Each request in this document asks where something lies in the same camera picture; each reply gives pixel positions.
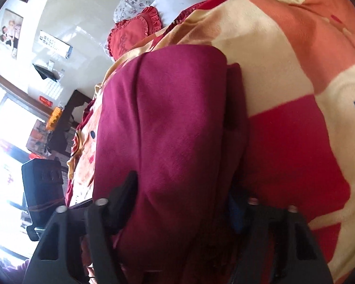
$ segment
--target blanket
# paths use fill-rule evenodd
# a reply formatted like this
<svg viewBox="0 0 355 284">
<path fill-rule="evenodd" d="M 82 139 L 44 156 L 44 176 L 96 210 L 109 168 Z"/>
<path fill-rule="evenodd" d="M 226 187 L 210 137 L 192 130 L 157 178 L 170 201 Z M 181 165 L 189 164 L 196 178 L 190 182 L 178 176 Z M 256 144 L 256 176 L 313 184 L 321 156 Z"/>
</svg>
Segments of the blanket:
<svg viewBox="0 0 355 284">
<path fill-rule="evenodd" d="M 147 41 L 108 71 L 98 99 L 116 74 L 144 53 L 175 44 L 220 50 L 228 65 L 241 67 L 245 92 L 249 137 L 238 182 L 263 204 L 297 206 L 334 282 L 341 283 L 355 267 L 355 8 L 350 1 L 208 0 Z M 98 163 L 94 198 L 105 194 L 96 180 Z M 126 257 L 121 238 L 118 246 Z"/>
</svg>

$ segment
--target red pillow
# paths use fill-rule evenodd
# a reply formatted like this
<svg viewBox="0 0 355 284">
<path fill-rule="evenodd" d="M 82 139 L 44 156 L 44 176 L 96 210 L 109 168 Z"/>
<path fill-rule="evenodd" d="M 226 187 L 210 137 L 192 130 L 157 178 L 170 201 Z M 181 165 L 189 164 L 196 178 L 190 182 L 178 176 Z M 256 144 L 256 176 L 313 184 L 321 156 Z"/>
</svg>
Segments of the red pillow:
<svg viewBox="0 0 355 284">
<path fill-rule="evenodd" d="M 109 33 L 109 55 L 115 60 L 128 52 L 145 37 L 161 30 L 162 22 L 155 7 L 146 7 L 131 20 L 123 20 L 115 24 Z"/>
</svg>

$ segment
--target metal screw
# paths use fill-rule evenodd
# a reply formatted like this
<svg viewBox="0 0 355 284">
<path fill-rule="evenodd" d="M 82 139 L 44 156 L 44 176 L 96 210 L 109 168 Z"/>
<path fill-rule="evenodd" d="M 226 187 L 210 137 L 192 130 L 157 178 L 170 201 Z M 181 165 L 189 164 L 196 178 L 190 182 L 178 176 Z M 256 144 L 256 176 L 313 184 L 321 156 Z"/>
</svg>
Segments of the metal screw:
<svg viewBox="0 0 355 284">
<path fill-rule="evenodd" d="M 298 212 L 298 208 L 294 205 L 290 205 L 290 206 L 288 206 L 288 211 L 296 213 L 296 212 Z"/>
<path fill-rule="evenodd" d="M 108 204 L 108 200 L 107 200 L 106 198 L 99 198 L 99 199 L 95 202 L 95 204 L 96 204 L 97 206 L 104 206 L 104 205 Z"/>
<path fill-rule="evenodd" d="M 58 207 L 55 209 L 55 211 L 56 211 L 57 213 L 64 213 L 64 212 L 67 211 L 67 206 L 64 206 L 64 205 L 58 206 Z"/>
<path fill-rule="evenodd" d="M 259 200 L 257 198 L 249 198 L 248 204 L 249 205 L 259 205 Z"/>
</svg>

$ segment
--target bed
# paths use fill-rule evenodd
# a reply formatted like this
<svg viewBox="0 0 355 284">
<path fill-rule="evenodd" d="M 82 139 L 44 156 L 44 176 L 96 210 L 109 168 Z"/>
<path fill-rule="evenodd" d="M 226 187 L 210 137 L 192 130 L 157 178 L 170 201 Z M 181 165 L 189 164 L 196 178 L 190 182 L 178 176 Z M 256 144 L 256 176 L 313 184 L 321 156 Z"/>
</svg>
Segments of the bed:
<svg viewBox="0 0 355 284">
<path fill-rule="evenodd" d="M 131 169 L 137 207 L 115 240 L 128 274 L 219 283 L 234 262 L 220 215 L 236 174 L 262 204 L 297 206 L 342 283 L 355 267 L 353 4 L 206 0 L 134 45 L 77 131 L 68 204 L 106 196 Z M 197 267 L 202 247 L 221 272 Z"/>
</svg>

